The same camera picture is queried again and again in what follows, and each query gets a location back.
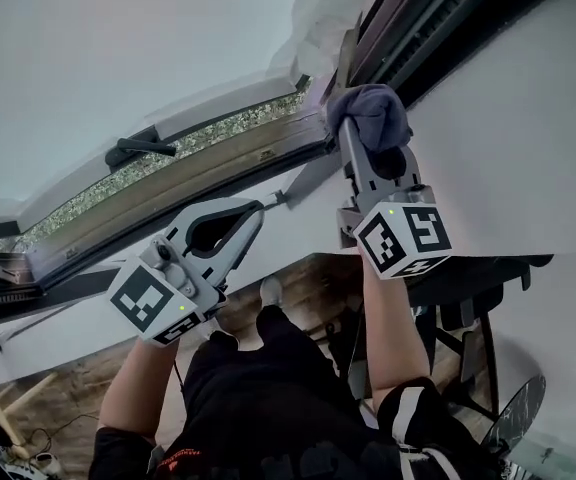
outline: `gray cloth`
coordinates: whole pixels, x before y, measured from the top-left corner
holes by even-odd
[[[334,135],[346,117],[355,121],[359,140],[373,153],[410,142],[406,109],[387,85],[361,85],[328,102],[328,126]]]

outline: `black pants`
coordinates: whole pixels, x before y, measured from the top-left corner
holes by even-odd
[[[258,350],[239,351],[237,340],[219,331],[214,332],[197,349],[184,385],[189,416],[200,392],[214,385],[210,381],[228,375],[244,376],[255,371],[258,380],[299,383],[344,412],[350,411],[353,416],[361,418],[350,388],[337,377],[332,361],[288,319],[280,307],[263,308],[256,324],[264,342]]]

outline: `forearm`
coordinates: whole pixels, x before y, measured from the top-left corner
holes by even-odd
[[[401,279],[381,281],[364,261],[368,369],[375,408],[398,385],[430,376],[428,355]]]
[[[101,426],[154,437],[177,348],[178,343],[158,348],[137,338],[101,404]]]

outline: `black shirt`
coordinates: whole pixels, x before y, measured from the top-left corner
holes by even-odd
[[[249,379],[219,393],[150,470],[145,439],[100,429],[90,479],[498,478],[496,460],[449,415],[428,379],[386,397],[379,430],[296,383]]]

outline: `person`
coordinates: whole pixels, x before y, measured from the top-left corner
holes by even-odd
[[[163,455],[154,436],[177,345],[137,340],[103,400],[89,478],[500,478],[495,457],[449,415],[429,378],[404,282],[380,281],[363,261],[378,430],[286,317],[270,277],[256,321],[263,346],[238,351],[236,338],[216,331],[199,347],[184,383],[187,420]]]

